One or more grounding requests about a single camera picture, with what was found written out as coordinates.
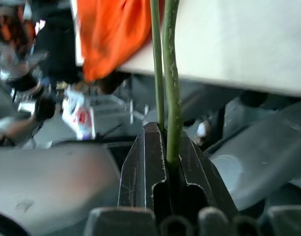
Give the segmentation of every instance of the gray cover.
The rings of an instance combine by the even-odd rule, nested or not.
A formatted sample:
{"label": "gray cover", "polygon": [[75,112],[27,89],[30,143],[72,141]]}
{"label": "gray cover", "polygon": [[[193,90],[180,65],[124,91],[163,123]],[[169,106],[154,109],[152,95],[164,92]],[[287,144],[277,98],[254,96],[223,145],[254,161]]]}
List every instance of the gray cover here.
{"label": "gray cover", "polygon": [[0,148],[0,212],[32,235],[74,235],[71,226],[83,227],[90,210],[116,206],[118,187],[118,168],[100,145]]}
{"label": "gray cover", "polygon": [[301,102],[227,141],[211,158],[243,210],[301,175]]}

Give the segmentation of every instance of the black cable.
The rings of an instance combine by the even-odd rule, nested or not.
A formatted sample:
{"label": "black cable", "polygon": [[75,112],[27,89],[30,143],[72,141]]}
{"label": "black cable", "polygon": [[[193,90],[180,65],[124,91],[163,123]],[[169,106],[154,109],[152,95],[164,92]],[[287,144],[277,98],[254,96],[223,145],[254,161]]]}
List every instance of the black cable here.
{"label": "black cable", "polygon": [[101,138],[104,138],[106,135],[114,132],[116,129],[118,129],[121,126],[122,126],[122,124],[118,124],[117,126],[113,127],[112,129],[108,130],[106,133],[104,133],[103,135],[101,135]]}
{"label": "black cable", "polygon": [[13,94],[13,102],[15,102],[16,95],[17,95],[17,90],[16,90],[16,89],[14,89],[14,94]]}

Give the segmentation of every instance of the gray machine part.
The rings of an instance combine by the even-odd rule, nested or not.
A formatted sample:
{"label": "gray machine part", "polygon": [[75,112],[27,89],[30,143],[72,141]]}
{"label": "gray machine part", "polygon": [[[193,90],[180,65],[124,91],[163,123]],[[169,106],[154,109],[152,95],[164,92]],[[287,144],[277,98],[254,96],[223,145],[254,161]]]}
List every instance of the gray machine part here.
{"label": "gray machine part", "polygon": [[79,236],[93,208],[117,205],[119,176],[97,144],[0,148],[0,212],[32,235]]}
{"label": "gray machine part", "polygon": [[0,119],[14,117],[17,114],[17,107],[13,103],[5,85],[0,81]]}
{"label": "gray machine part", "polygon": [[211,161],[238,210],[301,176],[301,102],[228,140]]}
{"label": "gray machine part", "polygon": [[[241,90],[220,86],[186,82],[180,86],[181,113],[183,121],[201,118],[215,112],[241,94]],[[168,105],[164,100],[164,117],[167,125]],[[152,109],[143,120],[143,125],[157,121],[157,110]]]}
{"label": "gray machine part", "polygon": [[0,135],[6,135],[16,147],[22,147],[25,142],[37,133],[41,122],[28,121],[30,113],[18,112],[17,117],[0,119]]}

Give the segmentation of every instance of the metal rod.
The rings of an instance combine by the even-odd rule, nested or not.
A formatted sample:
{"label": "metal rod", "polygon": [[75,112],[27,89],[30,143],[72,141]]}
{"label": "metal rod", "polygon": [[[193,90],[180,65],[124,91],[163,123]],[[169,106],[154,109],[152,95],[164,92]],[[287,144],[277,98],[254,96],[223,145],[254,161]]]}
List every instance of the metal rod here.
{"label": "metal rod", "polygon": [[166,158],[169,169],[174,172],[178,166],[182,118],[179,94],[179,76],[175,58],[175,24],[179,0],[165,0],[163,52],[165,88],[168,101],[168,132]]}
{"label": "metal rod", "polygon": [[158,127],[164,131],[164,83],[162,72],[162,54],[160,38],[160,16],[159,0],[151,0],[151,24],[152,24],[152,44],[155,64],[155,84],[156,84],[156,104],[158,114]]}
{"label": "metal rod", "polygon": [[133,99],[130,100],[130,124],[134,123],[134,101]]}
{"label": "metal rod", "polygon": [[106,135],[109,135],[110,133],[112,133],[113,131],[117,130],[121,126],[122,126],[122,124],[118,124],[116,127],[113,127],[112,129],[108,130],[103,135],[101,135],[101,137],[104,138]]}
{"label": "metal rod", "polygon": [[133,115],[135,118],[137,118],[139,120],[143,120],[145,118],[145,116],[142,113],[137,112],[137,111],[133,111]]}
{"label": "metal rod", "polygon": [[119,112],[119,113],[109,113],[109,114],[99,114],[99,118],[114,118],[114,117],[128,117],[130,116],[129,112]]}
{"label": "metal rod", "polygon": [[93,105],[92,109],[94,111],[110,111],[110,110],[119,110],[119,111],[125,111],[129,107],[129,104],[126,104],[125,106],[119,105],[119,104],[107,104],[107,105]]}
{"label": "metal rod", "polygon": [[149,112],[149,105],[146,104],[146,105],[145,105],[145,110],[144,110],[144,115],[147,115],[148,112]]}

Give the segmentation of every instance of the white surface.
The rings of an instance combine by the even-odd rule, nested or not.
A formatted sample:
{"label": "white surface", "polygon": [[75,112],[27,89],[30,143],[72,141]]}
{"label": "white surface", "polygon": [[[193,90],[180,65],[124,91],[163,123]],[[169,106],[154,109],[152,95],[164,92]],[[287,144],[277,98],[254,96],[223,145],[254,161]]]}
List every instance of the white surface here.
{"label": "white surface", "polygon": [[70,0],[72,15],[74,17],[74,28],[75,28],[75,58],[76,65],[82,66],[84,58],[82,57],[81,37],[80,37],[80,25],[77,17],[77,0]]}
{"label": "white surface", "polygon": [[75,131],[77,139],[82,140],[84,137],[94,139],[96,132],[90,101],[81,92],[70,88],[65,90],[64,95],[66,98],[62,103],[62,120]]}
{"label": "white surface", "polygon": [[[180,78],[301,95],[301,0],[180,0],[175,43]],[[151,43],[120,69],[153,74]]]}

